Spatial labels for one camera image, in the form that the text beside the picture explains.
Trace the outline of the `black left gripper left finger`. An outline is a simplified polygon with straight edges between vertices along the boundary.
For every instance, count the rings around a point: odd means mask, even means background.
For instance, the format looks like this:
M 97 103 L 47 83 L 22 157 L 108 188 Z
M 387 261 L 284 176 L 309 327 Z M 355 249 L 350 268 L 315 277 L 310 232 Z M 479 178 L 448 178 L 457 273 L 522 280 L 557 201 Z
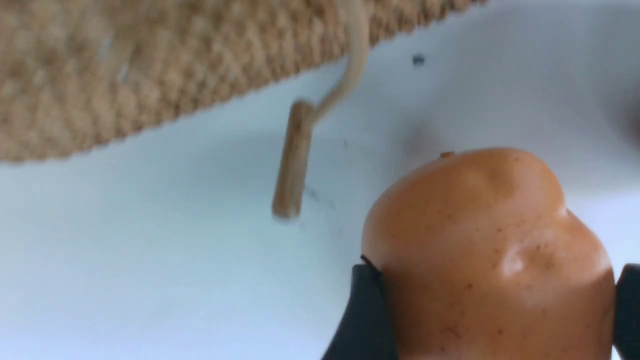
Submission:
M 383 274 L 361 255 L 352 267 L 349 300 L 324 360 L 397 360 Z

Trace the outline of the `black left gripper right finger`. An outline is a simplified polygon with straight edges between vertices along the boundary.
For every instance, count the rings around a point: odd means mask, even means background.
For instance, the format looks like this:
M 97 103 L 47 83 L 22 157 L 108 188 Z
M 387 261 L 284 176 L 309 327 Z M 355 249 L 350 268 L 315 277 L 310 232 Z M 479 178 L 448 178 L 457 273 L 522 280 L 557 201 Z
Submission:
M 620 359 L 640 358 L 640 265 L 628 263 L 615 285 L 614 347 Z

